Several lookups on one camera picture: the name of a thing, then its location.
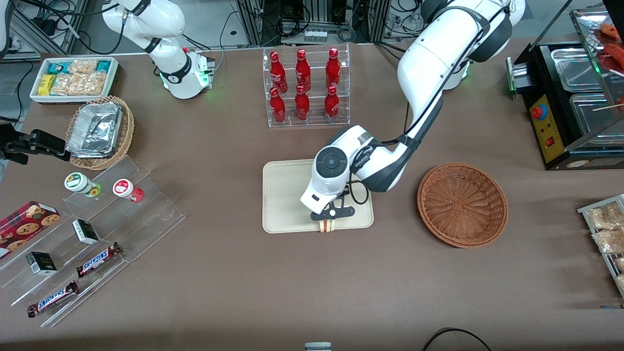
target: brown woven basket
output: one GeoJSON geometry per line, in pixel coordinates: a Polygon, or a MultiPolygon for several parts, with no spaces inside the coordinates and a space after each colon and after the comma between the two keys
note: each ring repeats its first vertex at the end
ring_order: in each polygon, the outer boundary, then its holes
{"type": "Polygon", "coordinates": [[[433,168],[421,181],[418,211],[429,230],[448,244],[491,244],[507,225],[507,199],[496,181],[465,163],[433,168]]]}
{"type": "MultiPolygon", "coordinates": [[[[128,105],[122,99],[115,96],[107,96],[89,101],[84,106],[89,104],[103,104],[105,102],[114,102],[124,109],[122,123],[119,127],[119,137],[117,138],[117,145],[115,146],[117,150],[113,156],[107,159],[79,159],[78,157],[72,156],[69,162],[71,162],[74,166],[87,168],[93,171],[101,171],[118,163],[122,158],[124,158],[130,149],[130,144],[132,143],[132,133],[134,132],[134,116],[132,115],[132,111],[128,108],[128,105]]],[[[72,135],[72,130],[74,130],[74,123],[76,123],[77,116],[78,111],[76,111],[74,118],[72,118],[69,123],[69,128],[67,128],[67,132],[65,133],[65,142],[68,142],[69,137],[72,135]]]]}

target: red button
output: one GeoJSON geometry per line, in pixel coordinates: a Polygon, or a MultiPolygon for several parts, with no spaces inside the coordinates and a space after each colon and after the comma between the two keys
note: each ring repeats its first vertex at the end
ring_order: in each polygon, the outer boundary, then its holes
{"type": "Polygon", "coordinates": [[[533,117],[535,119],[538,119],[538,118],[542,117],[543,113],[544,113],[544,110],[542,110],[541,107],[537,106],[537,107],[534,107],[531,110],[531,117],[533,117]]]}

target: brown tablecloth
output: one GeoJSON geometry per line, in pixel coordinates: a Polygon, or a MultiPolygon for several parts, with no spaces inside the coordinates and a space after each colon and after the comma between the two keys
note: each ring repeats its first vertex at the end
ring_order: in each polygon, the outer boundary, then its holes
{"type": "MultiPolygon", "coordinates": [[[[400,183],[373,194],[372,227],[331,234],[262,229],[262,167],[314,157],[336,129],[268,128],[261,50],[227,52],[215,87],[189,101],[163,89],[148,56],[118,56],[115,94],[136,119],[130,155],[188,218],[54,328],[3,301],[0,349],[301,350],[326,340],[335,351],[415,350],[442,327],[495,350],[622,348],[624,310],[598,309],[621,299],[576,209],[624,192],[624,172],[544,171],[524,105],[505,93],[504,58],[526,43],[445,93],[400,183]],[[451,161],[505,191],[509,224],[488,247],[449,247],[417,214],[421,177],[451,161]]],[[[396,61],[350,48],[353,124],[396,137],[406,106],[396,61]]],[[[33,104],[25,130],[63,136],[75,109],[33,104]]],[[[48,156],[12,164],[0,216],[67,197],[71,171],[48,156]]],[[[430,350],[478,347],[445,335],[430,350]]]]}

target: small black box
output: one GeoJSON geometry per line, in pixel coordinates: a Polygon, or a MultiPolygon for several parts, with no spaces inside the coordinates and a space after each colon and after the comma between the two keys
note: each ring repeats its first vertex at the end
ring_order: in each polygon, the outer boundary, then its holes
{"type": "Polygon", "coordinates": [[[84,219],[77,219],[73,221],[74,231],[78,235],[78,240],[85,244],[95,245],[100,240],[93,229],[91,223],[84,219]]]}
{"type": "Polygon", "coordinates": [[[26,255],[28,265],[31,266],[32,273],[37,275],[52,275],[56,272],[52,257],[45,252],[33,251],[26,255]]]}

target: red bottle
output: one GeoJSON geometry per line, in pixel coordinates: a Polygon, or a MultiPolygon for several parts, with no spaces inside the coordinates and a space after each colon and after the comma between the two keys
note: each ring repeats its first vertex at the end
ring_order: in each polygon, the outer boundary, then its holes
{"type": "Polygon", "coordinates": [[[336,86],[331,86],[327,89],[327,96],[325,97],[325,120],[332,123],[338,119],[338,104],[340,100],[336,95],[336,86]]]}
{"type": "Polygon", "coordinates": [[[286,123],[286,105],[284,104],[284,99],[281,98],[280,92],[276,87],[271,87],[269,92],[271,93],[269,105],[271,105],[271,113],[273,114],[275,123],[286,123]]]}
{"type": "Polygon", "coordinates": [[[338,49],[332,47],[329,49],[329,60],[325,66],[325,85],[327,89],[332,85],[338,87],[340,84],[340,61],[338,61],[338,49]]]}
{"type": "Polygon", "coordinates": [[[280,55],[273,51],[269,56],[271,57],[271,80],[273,81],[273,86],[277,87],[280,93],[286,94],[286,91],[288,91],[286,70],[280,62],[280,55]]]}
{"type": "Polygon", "coordinates": [[[297,86],[295,105],[297,106],[297,118],[303,122],[307,121],[310,116],[310,98],[306,94],[303,84],[297,86]]]}
{"type": "Polygon", "coordinates": [[[306,51],[304,49],[297,50],[295,73],[297,74],[297,84],[302,84],[305,91],[310,91],[312,89],[312,77],[310,64],[306,59],[306,51]]]}

